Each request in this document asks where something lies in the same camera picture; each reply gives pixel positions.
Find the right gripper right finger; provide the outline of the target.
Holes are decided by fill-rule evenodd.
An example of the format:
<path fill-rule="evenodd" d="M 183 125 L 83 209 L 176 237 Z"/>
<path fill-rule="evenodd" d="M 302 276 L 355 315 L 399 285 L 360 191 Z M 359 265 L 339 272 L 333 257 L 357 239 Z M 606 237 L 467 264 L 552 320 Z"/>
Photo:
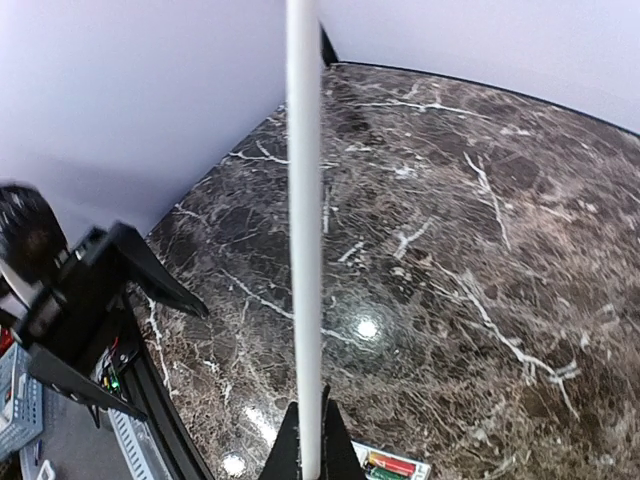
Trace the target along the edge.
<path fill-rule="evenodd" d="M 338 404 L 330 398 L 330 386 L 322 392 L 321 480 L 364 480 L 351 438 Z"/>

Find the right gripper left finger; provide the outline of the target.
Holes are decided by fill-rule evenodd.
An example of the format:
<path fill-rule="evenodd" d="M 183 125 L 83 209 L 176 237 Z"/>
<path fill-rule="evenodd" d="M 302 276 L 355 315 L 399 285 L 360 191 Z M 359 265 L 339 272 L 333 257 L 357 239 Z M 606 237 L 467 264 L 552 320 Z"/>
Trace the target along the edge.
<path fill-rule="evenodd" d="M 259 480 L 298 480 L 301 478 L 298 403 L 286 410 Z"/>

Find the white remote control body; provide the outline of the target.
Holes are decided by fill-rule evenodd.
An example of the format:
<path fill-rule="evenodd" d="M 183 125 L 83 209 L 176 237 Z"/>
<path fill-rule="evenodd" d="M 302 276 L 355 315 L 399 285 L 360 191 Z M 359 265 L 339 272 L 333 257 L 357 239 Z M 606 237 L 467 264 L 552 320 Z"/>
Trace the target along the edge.
<path fill-rule="evenodd" d="M 366 479 L 428 480 L 432 466 L 353 441 L 352 446 Z"/>

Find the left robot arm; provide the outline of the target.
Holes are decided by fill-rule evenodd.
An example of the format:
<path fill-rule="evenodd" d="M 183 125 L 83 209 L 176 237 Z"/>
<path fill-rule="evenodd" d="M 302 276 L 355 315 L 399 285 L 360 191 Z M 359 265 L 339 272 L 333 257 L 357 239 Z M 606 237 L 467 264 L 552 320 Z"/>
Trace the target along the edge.
<path fill-rule="evenodd" d="M 70 248 L 44 197 L 33 187 L 1 187 L 1 293 L 25 307 L 1 324 L 29 354 L 28 372 L 44 386 L 88 406 L 138 420 L 145 413 L 91 378 L 123 325 L 137 322 L 127 286 L 181 312 L 204 317 L 206 305 L 162 265 L 140 233 L 121 222 L 92 228 Z"/>

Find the white remote battery cover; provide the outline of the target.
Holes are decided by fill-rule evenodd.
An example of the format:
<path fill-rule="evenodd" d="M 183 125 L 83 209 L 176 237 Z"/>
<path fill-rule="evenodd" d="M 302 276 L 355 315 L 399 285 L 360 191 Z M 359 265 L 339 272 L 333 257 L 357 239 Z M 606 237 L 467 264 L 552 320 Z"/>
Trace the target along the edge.
<path fill-rule="evenodd" d="M 316 1 L 286 3 L 290 259 L 302 477 L 321 475 L 320 26 Z"/>

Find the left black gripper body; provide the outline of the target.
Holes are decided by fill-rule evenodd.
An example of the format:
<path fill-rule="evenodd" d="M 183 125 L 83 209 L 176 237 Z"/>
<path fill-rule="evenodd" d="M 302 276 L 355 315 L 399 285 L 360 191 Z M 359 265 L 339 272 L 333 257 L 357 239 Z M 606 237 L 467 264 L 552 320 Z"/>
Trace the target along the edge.
<path fill-rule="evenodd" d="M 114 310 L 133 279 L 134 245 L 127 224 L 89 230 L 35 288 L 14 338 L 31 353 L 45 350 L 75 370 L 91 370 L 118 335 Z"/>

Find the red battery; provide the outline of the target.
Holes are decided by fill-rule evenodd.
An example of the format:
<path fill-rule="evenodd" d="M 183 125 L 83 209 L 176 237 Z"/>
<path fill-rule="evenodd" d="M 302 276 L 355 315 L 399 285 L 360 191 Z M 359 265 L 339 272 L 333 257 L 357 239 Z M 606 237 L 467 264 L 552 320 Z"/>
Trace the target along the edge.
<path fill-rule="evenodd" d="M 369 454 L 368 462 L 372 466 L 382 467 L 406 477 L 412 477 L 416 472 L 416 466 L 413 463 L 377 452 L 371 452 Z"/>

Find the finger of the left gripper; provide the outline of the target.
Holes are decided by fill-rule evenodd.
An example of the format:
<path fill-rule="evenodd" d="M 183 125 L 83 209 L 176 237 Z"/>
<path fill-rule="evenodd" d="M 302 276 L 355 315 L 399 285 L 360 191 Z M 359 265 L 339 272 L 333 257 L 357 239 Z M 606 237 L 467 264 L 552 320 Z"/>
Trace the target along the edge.
<path fill-rule="evenodd" d="M 117 250 L 131 280 L 149 299 L 199 318 L 209 315 L 204 302 L 170 274 L 134 227 L 117 223 Z"/>
<path fill-rule="evenodd" d="M 147 419 L 135 405 L 109 393 L 45 348 L 33 345 L 29 354 L 28 372 L 44 386 L 79 404 L 117 410 L 140 421 Z"/>

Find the green battery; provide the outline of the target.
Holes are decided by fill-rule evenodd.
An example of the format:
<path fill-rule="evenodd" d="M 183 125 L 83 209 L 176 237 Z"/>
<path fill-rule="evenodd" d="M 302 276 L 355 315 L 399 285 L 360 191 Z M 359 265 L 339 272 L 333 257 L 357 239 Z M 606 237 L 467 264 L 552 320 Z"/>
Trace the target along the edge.
<path fill-rule="evenodd" d="M 385 468 L 369 465 L 364 470 L 368 479 L 374 480 L 407 480 L 407 477 Z"/>

